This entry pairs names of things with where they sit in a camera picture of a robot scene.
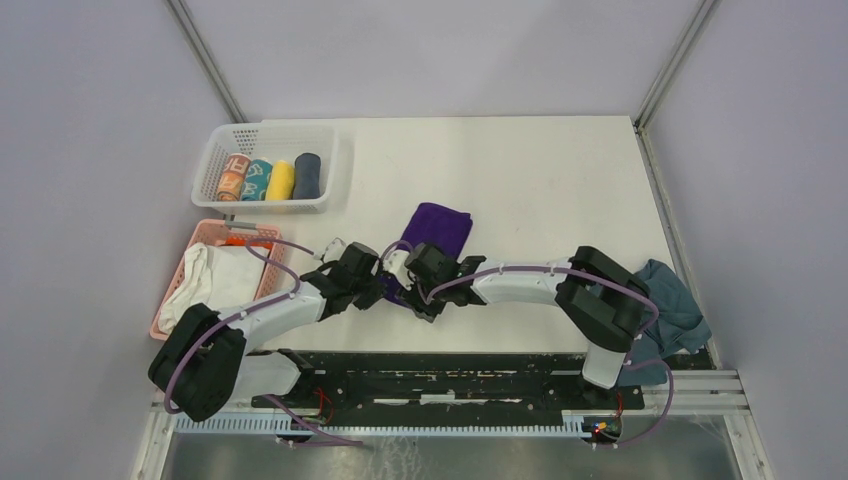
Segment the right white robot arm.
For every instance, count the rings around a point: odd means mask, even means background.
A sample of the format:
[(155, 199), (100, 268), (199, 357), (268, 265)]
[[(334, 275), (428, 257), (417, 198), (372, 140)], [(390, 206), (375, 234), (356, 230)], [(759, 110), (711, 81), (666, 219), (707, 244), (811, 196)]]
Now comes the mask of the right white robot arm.
[(523, 265), (485, 256), (458, 261), (421, 243), (411, 251), (392, 251), (382, 269), (398, 282), (398, 299), (427, 321), (434, 321), (448, 304), (559, 308), (587, 341), (577, 392), (591, 408), (602, 408), (617, 396), (620, 373), (631, 366), (633, 345), (649, 325), (644, 314), (651, 321), (659, 316), (649, 287), (591, 246), (579, 247), (565, 260)]

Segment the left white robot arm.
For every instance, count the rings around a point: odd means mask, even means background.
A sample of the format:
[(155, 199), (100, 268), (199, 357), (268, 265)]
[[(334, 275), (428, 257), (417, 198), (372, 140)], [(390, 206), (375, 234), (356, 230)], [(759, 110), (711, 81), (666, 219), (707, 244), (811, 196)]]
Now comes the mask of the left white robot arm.
[(195, 422), (215, 415), (231, 399), (276, 394), (293, 407), (313, 397), (313, 378), (294, 354), (258, 348), (294, 329), (344, 312), (365, 310), (383, 296), (379, 256), (354, 242), (321, 269), (301, 275), (288, 292), (222, 311), (191, 306), (152, 361), (149, 379), (163, 392), (170, 414)]

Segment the purple towel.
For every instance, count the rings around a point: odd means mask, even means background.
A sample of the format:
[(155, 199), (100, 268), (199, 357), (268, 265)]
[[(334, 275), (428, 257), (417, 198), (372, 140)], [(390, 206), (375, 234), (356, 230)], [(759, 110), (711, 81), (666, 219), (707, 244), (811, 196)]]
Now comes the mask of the purple towel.
[(472, 226), (469, 213), (430, 202), (419, 204), (400, 239), (390, 244), (380, 258), (380, 280), (385, 285), (384, 298), (405, 307), (397, 299), (397, 291), (401, 286), (383, 270), (383, 262), (393, 251), (403, 250), (411, 254), (419, 244), (428, 243), (459, 261)]

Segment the dark grey towel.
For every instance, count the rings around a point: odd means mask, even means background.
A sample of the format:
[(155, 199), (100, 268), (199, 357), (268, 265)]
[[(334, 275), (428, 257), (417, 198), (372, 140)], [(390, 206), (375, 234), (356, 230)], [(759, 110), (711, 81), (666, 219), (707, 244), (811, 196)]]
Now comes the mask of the dark grey towel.
[(314, 153), (303, 153), (295, 159), (293, 200), (314, 200), (321, 196), (321, 165), (321, 158)]

